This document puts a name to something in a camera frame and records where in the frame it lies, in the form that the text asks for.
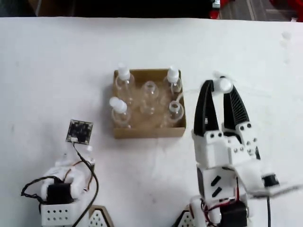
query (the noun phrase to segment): open cardboard box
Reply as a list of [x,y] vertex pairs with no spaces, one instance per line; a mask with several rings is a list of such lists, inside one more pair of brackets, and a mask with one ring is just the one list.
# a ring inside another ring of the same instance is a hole
[[[134,105],[132,110],[132,128],[119,128],[114,123],[114,137],[116,139],[126,138],[161,138],[161,137],[181,137],[186,129],[186,112],[184,106],[183,97],[180,99],[180,103],[184,108],[184,116],[178,122],[174,128],[160,128],[160,123],[163,119],[164,111],[160,108],[152,116],[146,116],[140,113],[139,105],[141,99],[141,87],[142,85],[151,80],[159,88],[159,91],[163,90],[163,80],[167,75],[168,69],[154,69],[154,70],[130,70],[133,74],[136,90],[134,92]],[[117,96],[117,90],[115,87],[115,79],[118,76],[118,71],[114,73],[113,83],[113,95]]]

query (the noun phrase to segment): white table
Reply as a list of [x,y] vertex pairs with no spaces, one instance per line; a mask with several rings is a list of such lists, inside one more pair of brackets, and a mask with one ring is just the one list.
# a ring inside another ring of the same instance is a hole
[[[78,119],[94,122],[101,185],[95,204],[107,207],[116,227],[171,226],[198,194],[190,131],[199,88],[215,70],[235,80],[258,130],[262,159],[281,181],[300,177],[302,53],[299,23],[0,18],[1,225],[39,226],[38,203],[20,197],[21,189],[71,149],[65,137],[70,119]],[[112,138],[107,102],[119,62],[131,69],[181,69],[182,138]],[[272,200],[272,226],[302,226],[302,200],[302,192]],[[266,220],[260,201],[255,226],[267,226]]]

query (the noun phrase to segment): black cable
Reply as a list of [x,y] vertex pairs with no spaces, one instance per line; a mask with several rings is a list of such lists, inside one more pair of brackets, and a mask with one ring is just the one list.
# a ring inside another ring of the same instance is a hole
[[271,212],[270,212],[270,198],[269,197],[267,197],[267,219],[268,219],[267,227],[271,227]]
[[46,204],[46,201],[44,201],[40,196],[38,196],[37,194],[27,194],[25,193],[26,189],[31,186],[32,184],[35,184],[39,181],[42,181],[42,180],[45,180],[45,179],[53,179],[54,180],[54,183],[63,183],[63,181],[56,177],[56,176],[43,176],[43,177],[40,177],[38,179],[35,179],[33,181],[31,181],[30,183],[27,183],[22,191],[21,191],[21,196],[25,196],[25,197],[28,197],[28,198],[32,198],[32,199],[37,199],[39,201],[39,213],[41,214],[41,204]]
[[81,161],[88,167],[88,169],[90,170],[91,174],[93,175],[93,177],[95,178],[96,181],[96,192],[94,197],[92,198],[92,200],[90,201],[90,203],[88,204],[87,208],[82,212],[82,214],[80,215],[80,217],[77,219],[77,221],[72,225],[72,227],[76,227],[78,225],[78,223],[81,221],[81,219],[84,217],[84,215],[87,213],[87,211],[90,209],[90,207],[93,205],[93,202],[95,201],[98,191],[99,191],[99,182],[98,182],[98,178],[93,170],[93,167],[91,166],[91,164],[84,159],[84,157],[82,157],[82,155],[79,153],[79,151],[75,148],[75,143],[72,142],[72,146],[74,147],[74,149],[77,152],[77,155],[79,156],[79,158],[81,159]]

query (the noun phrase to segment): plastic bottle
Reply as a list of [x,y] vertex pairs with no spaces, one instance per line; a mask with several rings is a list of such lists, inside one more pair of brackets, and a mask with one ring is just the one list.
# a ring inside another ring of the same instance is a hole
[[109,104],[113,108],[112,119],[116,125],[120,128],[131,128],[131,112],[127,108],[127,104],[117,97],[110,98]]
[[164,90],[161,94],[161,105],[167,106],[172,100],[176,99],[182,89],[182,82],[179,78],[179,70],[171,66],[167,76],[163,80]]
[[118,65],[118,76],[115,81],[118,97],[125,101],[127,105],[132,105],[134,101],[134,76],[124,64]]
[[158,105],[159,89],[152,81],[147,81],[141,88],[142,100],[140,111],[143,114],[152,115]]
[[184,108],[178,101],[170,102],[168,110],[164,113],[160,128],[175,127],[184,115]]

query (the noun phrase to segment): circuit board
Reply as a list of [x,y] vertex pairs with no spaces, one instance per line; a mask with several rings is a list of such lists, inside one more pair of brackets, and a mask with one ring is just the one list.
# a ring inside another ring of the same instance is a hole
[[71,142],[72,138],[77,138],[80,144],[89,145],[93,123],[71,120],[70,127],[67,132],[66,141]]

